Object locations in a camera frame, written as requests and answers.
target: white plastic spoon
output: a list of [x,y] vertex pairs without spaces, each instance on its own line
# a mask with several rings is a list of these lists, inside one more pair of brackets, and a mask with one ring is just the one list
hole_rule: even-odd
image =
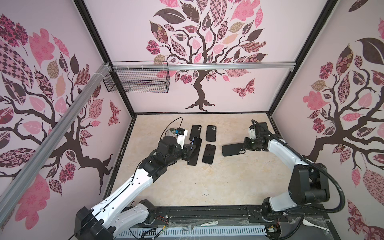
[[329,229],[325,228],[325,227],[321,227],[321,226],[317,226],[315,224],[312,224],[310,222],[308,222],[307,220],[303,220],[303,224],[306,225],[306,226],[313,226],[313,227],[318,227],[318,228],[321,228],[323,230],[326,230],[327,232],[329,232]]

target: butterfly decal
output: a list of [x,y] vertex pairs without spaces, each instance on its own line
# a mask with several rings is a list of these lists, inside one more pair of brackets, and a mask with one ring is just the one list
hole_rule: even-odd
[[117,124],[119,123],[119,113],[120,113],[120,110],[118,107],[115,107],[115,104],[110,100],[109,101],[109,105],[111,106],[111,110],[112,110],[112,116],[109,118],[109,121],[108,121],[108,126],[112,125],[112,124]]
[[240,97],[242,97],[244,99],[244,96],[246,96],[247,93],[253,93],[255,94],[253,91],[255,90],[255,88],[253,87],[253,85],[255,85],[255,79],[252,79],[251,81],[249,81],[249,83],[247,83],[247,85],[245,86],[245,88],[234,88],[232,90],[235,91],[235,93],[238,93]]

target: black cable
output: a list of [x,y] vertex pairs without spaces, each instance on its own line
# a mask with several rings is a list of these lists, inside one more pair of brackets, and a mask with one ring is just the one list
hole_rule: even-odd
[[298,157],[300,157],[300,159],[305,162],[306,164],[308,164],[309,166],[313,167],[314,169],[318,170],[319,172],[321,172],[322,174],[324,174],[332,183],[333,185],[336,187],[336,190],[337,192],[339,193],[339,196],[340,196],[340,203],[337,207],[335,208],[332,208],[332,209],[321,209],[321,208],[318,208],[318,207],[314,207],[314,206],[310,206],[310,205],[304,205],[302,207],[308,207],[308,208],[312,208],[312,209],[315,209],[317,211],[321,211],[321,212],[326,212],[326,213],[336,213],[336,212],[340,212],[344,206],[345,206],[345,195],[344,195],[344,192],[343,190],[341,189],[341,186],[338,184],[338,182],[327,172],[325,171],[324,169],[318,167],[316,164],[314,164],[313,162],[310,162],[305,156],[301,156],[300,153],[298,153],[297,151],[295,151],[292,147],[290,147],[286,142],[283,142],[281,141],[280,139],[278,139],[274,134],[272,134],[269,130],[265,129],[263,126],[261,126],[258,122],[256,122],[255,120],[252,119],[252,124],[255,125],[255,123],[257,125],[259,125],[259,127],[261,127],[262,129],[264,129],[264,131],[268,132],[274,139],[276,139],[276,141],[278,141],[279,143],[281,143],[283,146],[287,147],[289,150],[291,150],[294,154],[296,154]]
[[288,235],[285,235],[283,237],[278,237],[278,238],[273,238],[271,236],[268,236],[267,237],[271,240],[285,240],[285,239],[288,239],[290,237],[292,237],[296,232],[297,230],[299,230],[299,227],[301,226],[301,224],[303,223],[303,220],[304,220],[304,215],[302,215],[302,217],[300,218],[300,221],[299,221],[299,224],[294,228],[294,230],[292,232],[290,232]]
[[163,133],[161,134],[161,136],[160,136],[160,140],[161,140],[161,138],[163,137],[163,134],[164,134],[164,132],[167,130],[167,128],[169,127],[169,125],[171,125],[174,121],[176,121],[176,120],[178,120],[178,119],[180,119],[180,118],[182,118],[182,119],[181,119],[179,128],[181,127],[181,123],[183,122],[184,117],[176,118],[176,119],[173,120],[170,124],[168,124],[168,126],[164,129]]

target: aluminum rail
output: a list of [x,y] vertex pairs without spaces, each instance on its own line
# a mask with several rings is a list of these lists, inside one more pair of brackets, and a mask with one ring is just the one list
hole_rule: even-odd
[[[114,62],[113,69],[144,69],[165,68],[166,65],[145,64],[127,65],[124,62]],[[265,63],[197,63],[197,64],[168,64],[169,71],[178,70],[208,70],[208,69],[252,69],[252,68],[294,68],[295,62],[265,62]]]
[[91,97],[93,91],[109,73],[109,70],[108,63],[103,63],[103,65],[100,66],[68,111],[66,111],[51,133],[37,148],[35,154],[24,165],[19,174],[4,191],[0,197],[0,225],[3,224],[23,196],[24,192],[35,180],[36,175],[39,173],[44,163],[47,161],[53,150],[56,149],[57,144],[63,138],[65,132],[80,113],[87,100]]

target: pink wall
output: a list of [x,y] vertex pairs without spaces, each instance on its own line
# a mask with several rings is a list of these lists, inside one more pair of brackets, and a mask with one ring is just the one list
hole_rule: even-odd
[[[227,58],[228,62],[237,62],[238,58],[254,54],[258,54],[257,59],[263,62],[294,61],[326,1],[199,2],[198,6],[198,1],[183,0],[93,0],[87,1],[87,6],[113,61],[153,60],[156,56],[168,62],[175,59],[175,64],[185,64],[210,63],[208,56],[211,54],[212,63],[224,62]],[[218,15],[216,11],[211,11],[215,6],[221,6]],[[181,17],[169,17],[161,11],[163,9],[171,9]],[[204,21],[206,16],[213,23],[212,31],[202,28],[197,30],[199,22],[202,25],[207,22]],[[251,28],[241,38],[247,24]],[[190,32],[186,32],[184,27],[187,26]],[[260,33],[257,39],[250,37],[257,31]],[[215,40],[214,37],[220,32],[225,32],[222,39]],[[175,34],[188,34],[189,38],[177,39]],[[254,47],[241,47],[247,43],[252,43]],[[185,49],[186,53],[175,47]],[[202,54],[202,58],[196,60],[199,54]],[[226,70],[219,70],[218,73],[200,71],[200,78],[196,79],[192,78],[194,71],[188,71],[180,73],[180,76],[191,76],[191,81],[185,82],[177,81],[175,76],[178,73],[173,72],[168,94],[128,93],[128,97],[136,112],[267,111],[287,69],[248,71],[249,73],[240,76],[234,76]],[[205,77],[208,74],[215,74],[216,81],[210,79],[207,82]],[[246,86],[252,79],[254,91],[249,91]],[[246,96],[242,98],[234,90],[243,92]]]
[[[72,1],[12,1],[1,10],[3,193],[102,60]],[[1,238],[67,239],[76,212],[101,200],[129,122],[119,94],[102,83],[1,227]]]
[[[342,239],[384,237],[383,12],[381,1],[341,1],[273,115],[342,186],[346,207],[330,214]],[[338,202],[331,187],[324,206]]]

